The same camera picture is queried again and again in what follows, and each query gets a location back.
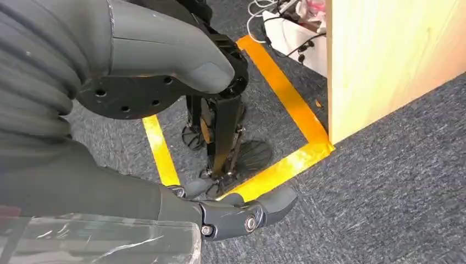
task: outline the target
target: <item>yellow tape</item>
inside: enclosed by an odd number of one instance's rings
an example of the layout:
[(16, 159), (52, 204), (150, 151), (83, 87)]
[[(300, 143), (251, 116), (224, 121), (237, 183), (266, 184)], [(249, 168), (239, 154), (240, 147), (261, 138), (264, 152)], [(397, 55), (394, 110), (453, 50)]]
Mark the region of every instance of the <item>yellow tape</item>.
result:
[(316, 164), (335, 148), (315, 114), (262, 45), (254, 42), (249, 36), (239, 39), (237, 44), (248, 53), (304, 137), (309, 141), (299, 150), (229, 192), (238, 193), (245, 201), (250, 201)]
[[(327, 157), (334, 147), (315, 114), (262, 45), (254, 42), (249, 36), (239, 39), (237, 44), (248, 53), (309, 142), (229, 192), (238, 193), (245, 201), (250, 201), (273, 190)], [(162, 183), (164, 185), (180, 184), (157, 117), (153, 115), (144, 118), (143, 123)]]
[(180, 179), (173, 165), (173, 160), (171, 159), (170, 151), (163, 137), (157, 116), (153, 115), (143, 118), (142, 122), (146, 129), (147, 139), (149, 140), (162, 184), (165, 186), (180, 185)]
[(328, 142), (327, 132), (315, 114), (262, 45), (254, 42), (249, 35), (239, 39), (237, 44), (248, 53), (307, 141)]

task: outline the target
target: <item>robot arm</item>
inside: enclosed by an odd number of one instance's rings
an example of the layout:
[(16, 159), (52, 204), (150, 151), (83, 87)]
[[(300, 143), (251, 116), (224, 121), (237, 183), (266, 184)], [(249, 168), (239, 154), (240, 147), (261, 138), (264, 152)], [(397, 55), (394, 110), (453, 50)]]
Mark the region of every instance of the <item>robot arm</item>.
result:
[(0, 204), (24, 216), (188, 221), (217, 240), (274, 223), (296, 201), (287, 191), (281, 203), (190, 201), (98, 167), (69, 139), (60, 116), (92, 79), (169, 74), (198, 91), (226, 89), (233, 67), (201, 29), (120, 0), (3, 0), (0, 32)]

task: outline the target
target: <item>plastic wrap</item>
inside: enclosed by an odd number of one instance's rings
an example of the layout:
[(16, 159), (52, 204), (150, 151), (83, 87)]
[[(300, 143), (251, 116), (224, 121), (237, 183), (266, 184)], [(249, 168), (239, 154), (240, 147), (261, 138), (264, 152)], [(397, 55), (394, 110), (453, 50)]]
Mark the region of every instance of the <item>plastic wrap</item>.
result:
[(0, 264), (199, 264), (197, 225), (89, 214), (0, 215)]

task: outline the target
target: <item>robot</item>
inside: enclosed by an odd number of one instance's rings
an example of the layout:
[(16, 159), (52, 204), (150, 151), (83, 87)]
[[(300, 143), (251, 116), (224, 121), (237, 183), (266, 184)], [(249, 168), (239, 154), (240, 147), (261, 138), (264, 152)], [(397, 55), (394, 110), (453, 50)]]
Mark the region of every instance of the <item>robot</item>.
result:
[[(211, 16), (202, 0), (2, 0), (0, 205), (29, 217), (192, 222), (205, 240), (247, 235), (283, 219), (296, 203), (291, 188), (249, 202), (238, 194), (194, 200), (228, 190), (244, 157), (247, 62), (209, 26)], [(61, 117), (73, 98), (98, 114), (134, 119), (183, 95), (189, 119), (182, 138), (194, 150), (205, 142), (209, 157), (199, 180), (186, 186), (97, 166)], [(270, 157), (265, 145), (255, 145), (243, 149)]]

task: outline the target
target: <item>plywood panel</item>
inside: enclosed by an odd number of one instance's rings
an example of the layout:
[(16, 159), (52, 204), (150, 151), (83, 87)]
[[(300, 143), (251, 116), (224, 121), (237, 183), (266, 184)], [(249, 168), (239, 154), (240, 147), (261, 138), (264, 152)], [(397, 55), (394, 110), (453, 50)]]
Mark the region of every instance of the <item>plywood panel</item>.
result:
[(465, 0), (332, 0), (328, 13), (332, 143), (466, 71)]

